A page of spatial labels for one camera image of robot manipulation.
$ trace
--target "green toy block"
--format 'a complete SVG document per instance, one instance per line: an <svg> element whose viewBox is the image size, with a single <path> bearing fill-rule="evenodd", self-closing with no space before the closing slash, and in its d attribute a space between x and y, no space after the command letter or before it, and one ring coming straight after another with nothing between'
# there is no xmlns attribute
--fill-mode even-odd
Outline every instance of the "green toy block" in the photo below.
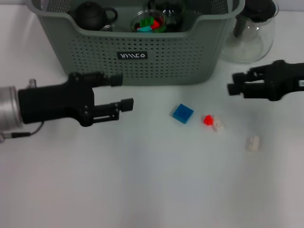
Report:
<svg viewBox="0 0 304 228"><path fill-rule="evenodd" d="M143 27L151 26L153 24L154 24L154 18L149 17L149 18L142 19L140 26L141 26L141 28L143 28Z"/></svg>

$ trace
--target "white toy block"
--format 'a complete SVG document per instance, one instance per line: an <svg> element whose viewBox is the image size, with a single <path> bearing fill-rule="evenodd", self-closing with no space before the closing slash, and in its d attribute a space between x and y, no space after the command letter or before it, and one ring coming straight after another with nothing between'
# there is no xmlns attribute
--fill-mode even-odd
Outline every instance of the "white toy block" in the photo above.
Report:
<svg viewBox="0 0 304 228"><path fill-rule="evenodd" d="M258 152L260 149L260 137L254 136L248 139L247 150L250 152Z"/></svg>
<svg viewBox="0 0 304 228"><path fill-rule="evenodd" d="M212 125L212 127L213 127L213 130L216 131L216 132L222 132L222 131L225 130L224 124L216 116L213 117L213 125Z"/></svg>

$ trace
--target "small red toy piece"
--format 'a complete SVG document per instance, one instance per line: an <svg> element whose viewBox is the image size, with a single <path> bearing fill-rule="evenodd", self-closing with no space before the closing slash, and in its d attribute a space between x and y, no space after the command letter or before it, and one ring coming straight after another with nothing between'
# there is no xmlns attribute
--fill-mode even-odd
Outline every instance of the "small red toy piece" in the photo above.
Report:
<svg viewBox="0 0 304 228"><path fill-rule="evenodd" d="M153 25L151 25L152 30L155 30L160 27L160 24L157 20L154 20Z"/></svg>
<svg viewBox="0 0 304 228"><path fill-rule="evenodd" d="M207 115L204 119L204 124L207 126L213 125L213 117L212 115Z"/></svg>

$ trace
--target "cable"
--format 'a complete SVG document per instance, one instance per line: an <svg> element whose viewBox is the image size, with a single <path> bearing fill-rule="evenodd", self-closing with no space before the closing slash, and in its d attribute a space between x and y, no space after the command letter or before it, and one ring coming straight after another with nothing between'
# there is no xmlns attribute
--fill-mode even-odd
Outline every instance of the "cable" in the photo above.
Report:
<svg viewBox="0 0 304 228"><path fill-rule="evenodd" d="M39 126L35 131L33 131L33 132L30 134L30 136L37 134L37 133L41 130L41 128L43 127L43 125L44 125L44 121L41 122L40 126Z"/></svg>
<svg viewBox="0 0 304 228"><path fill-rule="evenodd" d="M37 134L41 128L43 127L44 125L44 121L41 122L40 126L33 132L13 132L13 133L7 133L7 134L4 134L4 138L5 139L16 139L16 138L22 138L22 137L30 137L32 135L35 135Z"/></svg>

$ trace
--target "blue cube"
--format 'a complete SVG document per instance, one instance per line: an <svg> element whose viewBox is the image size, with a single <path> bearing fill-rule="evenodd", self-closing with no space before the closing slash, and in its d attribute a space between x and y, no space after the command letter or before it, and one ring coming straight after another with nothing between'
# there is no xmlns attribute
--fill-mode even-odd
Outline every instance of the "blue cube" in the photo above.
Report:
<svg viewBox="0 0 304 228"><path fill-rule="evenodd" d="M180 106L173 113L173 117L185 124L193 113L194 111L192 109L180 104Z"/></svg>

